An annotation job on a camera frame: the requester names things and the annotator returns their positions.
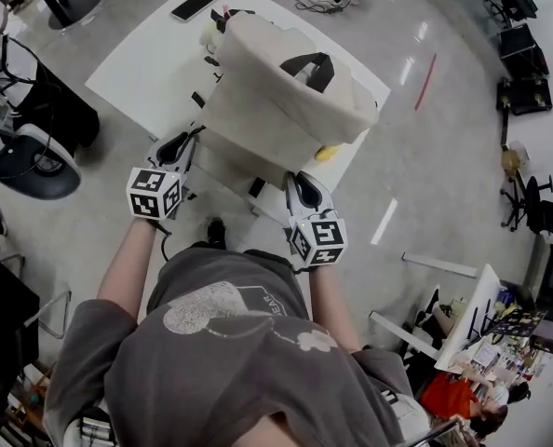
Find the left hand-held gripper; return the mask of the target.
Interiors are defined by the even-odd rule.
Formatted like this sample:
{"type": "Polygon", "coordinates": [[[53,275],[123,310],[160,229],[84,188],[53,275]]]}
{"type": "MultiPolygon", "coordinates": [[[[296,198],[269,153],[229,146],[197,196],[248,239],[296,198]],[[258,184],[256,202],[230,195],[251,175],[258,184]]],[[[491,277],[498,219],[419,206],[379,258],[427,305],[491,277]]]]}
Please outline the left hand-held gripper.
{"type": "Polygon", "coordinates": [[[156,141],[143,162],[131,170],[126,195],[134,217],[157,222],[175,217],[204,129],[206,126],[200,125],[156,141]]]}

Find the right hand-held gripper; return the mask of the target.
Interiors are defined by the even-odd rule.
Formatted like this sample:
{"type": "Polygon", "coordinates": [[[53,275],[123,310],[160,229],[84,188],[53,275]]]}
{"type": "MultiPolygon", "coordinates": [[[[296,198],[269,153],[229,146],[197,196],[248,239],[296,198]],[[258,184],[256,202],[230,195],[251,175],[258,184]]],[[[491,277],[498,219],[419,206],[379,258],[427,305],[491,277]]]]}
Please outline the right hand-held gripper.
{"type": "Polygon", "coordinates": [[[285,195],[290,212],[288,242],[303,267],[337,264],[348,238],[327,187],[307,172],[288,172],[285,195]]]}

